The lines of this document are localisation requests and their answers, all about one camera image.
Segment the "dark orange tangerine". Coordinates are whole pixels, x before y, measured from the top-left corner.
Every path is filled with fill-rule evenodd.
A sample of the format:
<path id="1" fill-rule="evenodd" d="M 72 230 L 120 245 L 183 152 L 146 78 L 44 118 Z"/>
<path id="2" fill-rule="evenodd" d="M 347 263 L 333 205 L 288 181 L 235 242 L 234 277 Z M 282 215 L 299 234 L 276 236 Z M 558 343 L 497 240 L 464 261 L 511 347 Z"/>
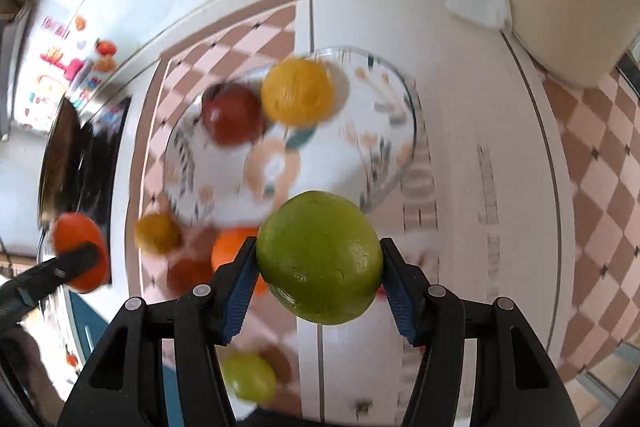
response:
<path id="1" fill-rule="evenodd" d="M 192 291 L 194 286 L 206 284 L 213 276 L 209 261 L 182 258 L 169 265 L 167 287 L 172 295 L 181 296 Z"/>

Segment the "bright orange front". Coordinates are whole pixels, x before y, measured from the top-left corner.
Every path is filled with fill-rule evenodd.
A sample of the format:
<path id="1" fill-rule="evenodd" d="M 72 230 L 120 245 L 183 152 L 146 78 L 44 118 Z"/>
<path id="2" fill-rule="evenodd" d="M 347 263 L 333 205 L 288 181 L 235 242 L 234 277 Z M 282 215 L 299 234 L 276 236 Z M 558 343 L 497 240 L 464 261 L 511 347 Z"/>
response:
<path id="1" fill-rule="evenodd" d="M 76 293 L 88 294 L 108 282 L 110 257 L 106 243 L 96 222 L 77 212 L 66 212 L 53 223 L 52 246 L 56 257 L 68 254 L 81 268 L 92 267 L 68 282 Z"/>

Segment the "large green apple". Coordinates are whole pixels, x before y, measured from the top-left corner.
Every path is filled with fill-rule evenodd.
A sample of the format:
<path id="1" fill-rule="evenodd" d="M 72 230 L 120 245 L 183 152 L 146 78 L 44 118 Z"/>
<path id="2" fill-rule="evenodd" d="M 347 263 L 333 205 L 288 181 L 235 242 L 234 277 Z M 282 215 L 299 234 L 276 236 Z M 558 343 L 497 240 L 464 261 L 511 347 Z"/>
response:
<path id="1" fill-rule="evenodd" d="M 307 191 L 259 228 L 256 256 L 272 295 L 301 319 L 322 325 L 355 320 L 382 283 L 375 229 L 350 200 Z"/>

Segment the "small green apple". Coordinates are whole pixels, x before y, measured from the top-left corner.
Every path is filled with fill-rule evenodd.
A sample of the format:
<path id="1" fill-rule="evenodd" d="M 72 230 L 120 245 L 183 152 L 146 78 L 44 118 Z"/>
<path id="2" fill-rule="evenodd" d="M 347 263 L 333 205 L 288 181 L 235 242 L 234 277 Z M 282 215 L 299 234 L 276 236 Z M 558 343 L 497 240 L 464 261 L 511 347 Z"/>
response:
<path id="1" fill-rule="evenodd" d="M 239 400 L 264 404 L 277 393 L 276 373 L 257 353 L 234 352 L 222 362 L 221 374 L 229 392 Z"/>

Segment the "small yellow citrus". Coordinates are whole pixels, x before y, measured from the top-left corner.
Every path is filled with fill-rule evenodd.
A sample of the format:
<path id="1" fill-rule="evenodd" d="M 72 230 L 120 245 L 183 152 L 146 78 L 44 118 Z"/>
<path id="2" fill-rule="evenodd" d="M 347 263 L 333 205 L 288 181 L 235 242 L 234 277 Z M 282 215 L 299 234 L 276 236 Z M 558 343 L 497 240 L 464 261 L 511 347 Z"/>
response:
<path id="1" fill-rule="evenodd" d="M 166 256 L 182 246 L 183 238 L 170 212 L 151 212 L 134 226 L 134 243 L 145 254 Z"/>

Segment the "checkered kitchen mat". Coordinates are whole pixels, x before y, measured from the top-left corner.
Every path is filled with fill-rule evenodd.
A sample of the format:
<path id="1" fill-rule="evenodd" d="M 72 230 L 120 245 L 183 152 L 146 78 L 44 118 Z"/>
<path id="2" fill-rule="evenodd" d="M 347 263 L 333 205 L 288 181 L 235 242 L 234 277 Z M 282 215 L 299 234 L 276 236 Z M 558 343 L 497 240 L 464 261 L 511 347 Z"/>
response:
<path id="1" fill-rule="evenodd" d="M 549 343 L 576 414 L 600 423 L 634 373 L 639 337 L 639 106 L 618 72 L 565 87 L 513 37 L 445 0 L 213 0 L 157 41 L 134 85 L 114 241 L 163 205 L 162 156 L 206 84 L 286 54 L 346 44 L 416 84 L 422 142 L 381 231 L 461 297 L 513 298 Z"/>

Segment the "black wok pan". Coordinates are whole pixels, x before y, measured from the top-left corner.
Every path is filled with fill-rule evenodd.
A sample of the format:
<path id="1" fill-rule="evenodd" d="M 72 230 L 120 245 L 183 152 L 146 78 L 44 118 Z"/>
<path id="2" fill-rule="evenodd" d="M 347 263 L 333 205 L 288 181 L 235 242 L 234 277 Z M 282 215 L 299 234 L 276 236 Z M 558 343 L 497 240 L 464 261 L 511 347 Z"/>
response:
<path id="1" fill-rule="evenodd" d="M 90 122 L 81 124 L 72 102 L 62 96 L 42 158 L 38 188 L 40 228 L 52 225 L 61 213 L 77 209 L 92 141 Z"/>

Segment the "floral oval plate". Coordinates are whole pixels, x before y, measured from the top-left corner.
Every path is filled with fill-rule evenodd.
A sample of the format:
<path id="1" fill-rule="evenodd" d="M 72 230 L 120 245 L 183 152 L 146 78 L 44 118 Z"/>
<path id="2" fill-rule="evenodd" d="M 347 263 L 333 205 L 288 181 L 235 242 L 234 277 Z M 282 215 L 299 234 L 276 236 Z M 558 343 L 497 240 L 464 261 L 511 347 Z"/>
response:
<path id="1" fill-rule="evenodd" d="M 362 211 L 381 205 L 408 170 L 418 141 L 416 84 L 365 50 L 312 52 L 334 81 L 330 118 L 306 127 L 268 122 L 255 142 L 223 146 L 202 103 L 183 109 L 164 153 L 163 193 L 185 225 L 257 225 L 288 199 L 325 191 Z"/>

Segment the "black induction cooktop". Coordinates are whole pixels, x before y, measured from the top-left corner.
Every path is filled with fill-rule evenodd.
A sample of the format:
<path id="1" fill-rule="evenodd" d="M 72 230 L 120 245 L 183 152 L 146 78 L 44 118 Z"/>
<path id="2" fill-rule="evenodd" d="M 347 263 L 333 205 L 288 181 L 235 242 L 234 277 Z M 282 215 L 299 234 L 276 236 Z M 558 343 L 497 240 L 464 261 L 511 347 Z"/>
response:
<path id="1" fill-rule="evenodd" d="M 111 207 L 117 156 L 131 98 L 107 104 L 81 128 L 76 211 L 105 231 Z"/>

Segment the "dark red apple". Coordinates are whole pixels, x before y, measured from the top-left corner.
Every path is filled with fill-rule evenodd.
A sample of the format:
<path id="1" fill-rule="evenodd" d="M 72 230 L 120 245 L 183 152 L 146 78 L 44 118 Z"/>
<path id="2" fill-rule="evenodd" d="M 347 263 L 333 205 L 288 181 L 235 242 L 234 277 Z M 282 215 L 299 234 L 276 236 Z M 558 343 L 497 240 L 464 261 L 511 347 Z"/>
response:
<path id="1" fill-rule="evenodd" d="M 245 84 L 237 82 L 215 83 L 204 91 L 202 121 L 219 146 L 255 142 L 266 129 L 258 96 Z"/>

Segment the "yellow lemon on plate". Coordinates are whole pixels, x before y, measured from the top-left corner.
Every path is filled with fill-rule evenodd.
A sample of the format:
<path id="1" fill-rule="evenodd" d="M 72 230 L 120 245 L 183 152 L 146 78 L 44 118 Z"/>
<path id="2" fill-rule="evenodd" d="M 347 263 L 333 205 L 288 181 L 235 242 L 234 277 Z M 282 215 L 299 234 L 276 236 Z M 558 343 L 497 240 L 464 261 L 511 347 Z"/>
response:
<path id="1" fill-rule="evenodd" d="M 260 87 L 266 116 L 288 127 L 310 127 L 328 118 L 334 96 L 330 74 L 309 58 L 287 58 L 274 65 Z"/>

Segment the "range hood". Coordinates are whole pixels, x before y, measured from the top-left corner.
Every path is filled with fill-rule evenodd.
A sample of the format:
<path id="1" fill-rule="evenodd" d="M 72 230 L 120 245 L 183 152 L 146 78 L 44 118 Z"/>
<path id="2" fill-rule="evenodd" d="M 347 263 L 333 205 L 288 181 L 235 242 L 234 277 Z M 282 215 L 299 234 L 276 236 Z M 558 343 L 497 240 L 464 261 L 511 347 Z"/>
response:
<path id="1" fill-rule="evenodd" d="M 1 0 L 0 55 L 0 135 L 9 140 L 14 119 L 18 65 L 21 61 L 25 31 L 32 7 L 28 2 Z"/>

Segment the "white crumpled tissue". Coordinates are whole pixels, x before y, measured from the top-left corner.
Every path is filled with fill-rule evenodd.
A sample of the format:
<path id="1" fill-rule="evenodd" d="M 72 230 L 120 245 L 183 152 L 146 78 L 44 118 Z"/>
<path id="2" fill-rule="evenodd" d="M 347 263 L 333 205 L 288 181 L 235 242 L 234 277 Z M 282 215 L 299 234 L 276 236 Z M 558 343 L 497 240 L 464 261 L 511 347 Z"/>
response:
<path id="1" fill-rule="evenodd" d="M 512 27 L 510 0 L 446 0 L 446 9 L 456 17 L 490 30 Z"/>

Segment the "colourful wall stickers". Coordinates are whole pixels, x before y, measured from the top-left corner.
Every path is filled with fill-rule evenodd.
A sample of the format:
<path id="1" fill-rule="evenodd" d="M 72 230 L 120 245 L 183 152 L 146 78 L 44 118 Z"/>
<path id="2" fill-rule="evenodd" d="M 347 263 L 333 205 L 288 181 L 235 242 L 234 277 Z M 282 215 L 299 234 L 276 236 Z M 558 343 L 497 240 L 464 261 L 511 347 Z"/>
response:
<path id="1" fill-rule="evenodd" d="M 98 36 L 85 17 L 38 15 L 17 71 L 15 124 L 47 133 L 62 98 L 83 108 L 117 67 L 118 46 Z"/>

